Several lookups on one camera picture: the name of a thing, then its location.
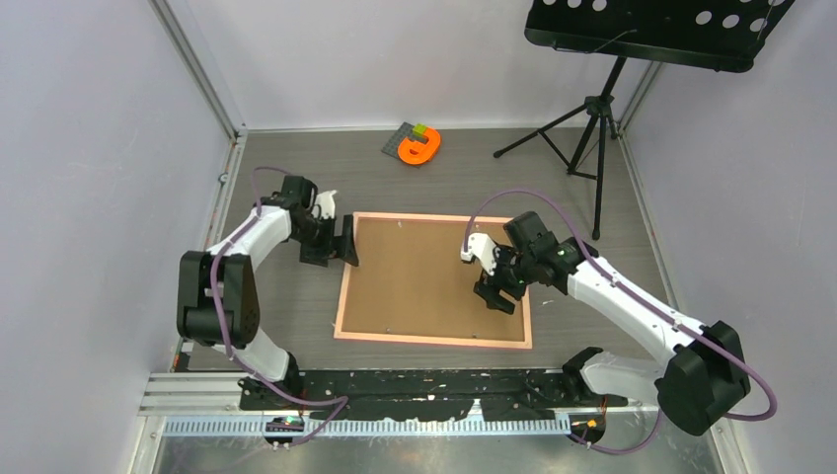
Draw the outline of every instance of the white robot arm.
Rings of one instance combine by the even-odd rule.
[[[513,311],[513,302],[500,291],[520,299],[530,283],[554,286],[601,312],[653,357],[626,358],[598,348],[583,351],[572,362],[588,390],[658,405],[675,425],[692,435],[702,434],[749,393],[749,379],[742,371],[665,324],[614,281],[602,276],[585,260],[574,239],[559,243],[535,212],[526,212],[503,227],[511,246],[475,233],[460,255],[464,262],[480,262],[483,271],[474,292],[491,309]],[[732,328],[723,322],[710,328],[675,311],[620,275],[595,249],[587,246],[587,250],[601,268],[649,304],[743,359]]]
[[[288,370],[294,370],[293,356],[259,328],[254,273],[276,245],[289,239],[301,244],[300,262],[325,267],[329,259],[339,258],[357,266],[351,215],[343,217],[342,236],[335,236],[335,193],[317,193],[317,187],[305,178],[287,176],[282,190],[262,197],[261,206],[254,207],[230,236],[205,252],[186,252],[181,258],[178,289],[181,336],[225,352],[209,270],[212,259],[234,241],[218,269],[218,290],[236,356],[271,382],[283,380]]]

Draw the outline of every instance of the purple cable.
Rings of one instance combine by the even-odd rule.
[[[648,446],[656,438],[657,434],[659,434],[660,427],[662,427],[662,412],[657,412],[656,421],[654,422],[654,426],[651,429],[651,433],[648,434],[648,436],[646,437],[646,439],[643,442],[637,444],[636,446],[629,447],[627,449],[615,449],[613,447],[600,446],[598,444],[591,444],[590,449],[592,449],[594,451],[598,451],[598,452],[604,452],[605,454],[614,454],[614,455],[631,454],[632,452],[637,452],[640,449],[643,449],[644,447]],[[584,429],[584,433],[581,434],[581,436],[579,436],[578,434],[570,433],[570,438],[572,438],[573,441],[575,441],[579,444],[583,444],[583,445],[587,446],[587,441],[584,439],[584,435],[586,435],[586,433],[587,433],[587,428]]]
[[[572,224],[572,221],[570,220],[570,217],[564,212],[564,210],[561,209],[561,207],[557,203],[552,201],[549,197],[547,197],[543,193],[539,193],[539,192],[533,191],[533,190],[515,188],[515,189],[512,189],[512,190],[506,190],[506,191],[499,192],[499,193],[489,197],[488,199],[486,199],[482,203],[482,205],[480,205],[480,207],[477,209],[477,211],[474,212],[474,214],[471,216],[471,219],[468,220],[468,225],[466,225],[466,227],[465,227],[465,238],[462,241],[462,250],[463,251],[468,250],[468,236],[471,235],[471,227],[474,225],[474,220],[483,211],[483,209],[487,205],[489,205],[490,202],[495,200],[496,198],[500,198],[500,197],[505,196],[505,195],[515,195],[515,194],[529,195],[529,196],[533,196],[535,198],[539,198],[540,200],[542,200],[543,202],[548,204],[555,212],[557,212],[558,215],[561,217],[561,219],[564,220],[564,223],[567,225],[567,228],[570,230],[570,234],[572,234],[572,237],[574,237],[575,241],[578,243],[578,249],[581,251],[581,254],[584,255],[584,258],[603,277],[607,278],[608,281],[613,282],[613,276],[610,275],[609,272],[605,271],[595,261],[595,259],[593,259],[593,257],[587,251],[587,247],[585,245],[582,245],[584,241],[583,241],[583,239],[581,239],[581,233],[578,232],[578,229],[576,229],[575,225]],[[660,319],[662,319],[663,321],[665,321],[666,323],[671,325],[672,327],[677,328],[678,330],[682,331],[684,334],[691,337],[695,341],[698,341],[699,343],[703,344],[704,346],[712,349],[713,351],[715,351],[716,353],[721,355],[723,358],[728,360],[730,363],[732,363],[736,367],[743,370],[748,376],[750,376],[753,380],[756,381],[756,383],[762,388],[762,390],[764,390],[764,393],[765,393],[765,395],[767,395],[767,400],[768,400],[768,403],[769,403],[769,406],[768,406],[767,410],[765,410],[764,413],[760,413],[758,415],[738,415],[738,414],[735,414],[735,413],[727,413],[726,415],[724,415],[726,418],[729,418],[731,420],[739,420],[739,421],[742,421],[742,422],[761,422],[763,420],[767,420],[769,418],[772,418],[774,415],[776,415],[776,410],[777,410],[778,405],[779,405],[779,403],[776,399],[776,394],[773,392],[773,389],[770,388],[770,385],[767,384],[767,381],[764,378],[762,378],[762,376],[759,375],[752,367],[750,367],[749,365],[744,363],[742,360],[740,360],[735,355],[731,354],[729,351],[725,350],[724,348],[718,346],[717,344],[713,343],[709,339],[705,338],[702,334],[698,334],[697,332],[693,331],[691,328],[686,327],[684,325],[678,325],[677,321],[674,318],[672,318],[671,316],[666,314],[664,311],[660,310],[659,308],[657,308],[656,306],[651,304],[649,301],[645,300],[643,297],[641,297],[639,294],[637,294],[632,289],[625,286],[620,281],[616,281],[615,285],[619,289],[621,289],[623,292],[625,292],[625,294],[630,296],[633,300],[635,300],[640,305],[642,305],[645,309],[647,309],[648,311],[650,311],[651,313],[653,313],[654,315],[656,315],[657,317],[659,317]]]
[[[269,380],[264,378],[252,367],[240,360],[233,352],[232,344],[230,342],[230,331],[229,329],[227,329],[226,317],[224,315],[224,305],[221,302],[221,296],[218,289],[218,266],[221,263],[221,258],[227,253],[230,247],[232,247],[233,244],[235,244],[244,234],[246,234],[247,231],[252,229],[253,226],[256,225],[256,223],[262,216],[262,201],[260,200],[259,189],[256,186],[256,173],[261,170],[276,171],[285,175],[290,174],[281,168],[276,168],[273,166],[259,166],[253,169],[253,173],[250,175],[250,183],[253,186],[253,193],[256,195],[256,215],[250,220],[248,220],[247,223],[244,224],[238,232],[236,232],[229,239],[227,239],[224,245],[221,246],[221,249],[218,251],[218,254],[215,255],[215,258],[212,259],[212,266],[209,268],[209,286],[212,288],[212,300],[215,303],[215,311],[218,313],[218,323],[221,327],[221,339],[223,339],[224,341],[224,353],[227,354],[227,357],[229,357],[230,360],[234,361],[246,372],[253,375],[258,381],[264,384],[265,387],[269,388],[276,395],[284,398],[285,400],[291,403],[309,407],[328,407],[332,405],[337,405],[337,407],[332,411],[332,413],[322,423],[320,423],[318,427],[316,427],[310,433],[293,441],[291,444],[289,444],[290,447],[298,446],[299,444],[307,442],[314,435],[319,433],[320,430],[325,428],[326,425],[338,415],[338,413],[342,410],[345,404],[348,403],[348,398],[345,396],[341,396],[332,400],[325,401],[311,401],[296,398],[288,393],[285,393],[279,387],[275,386]]]

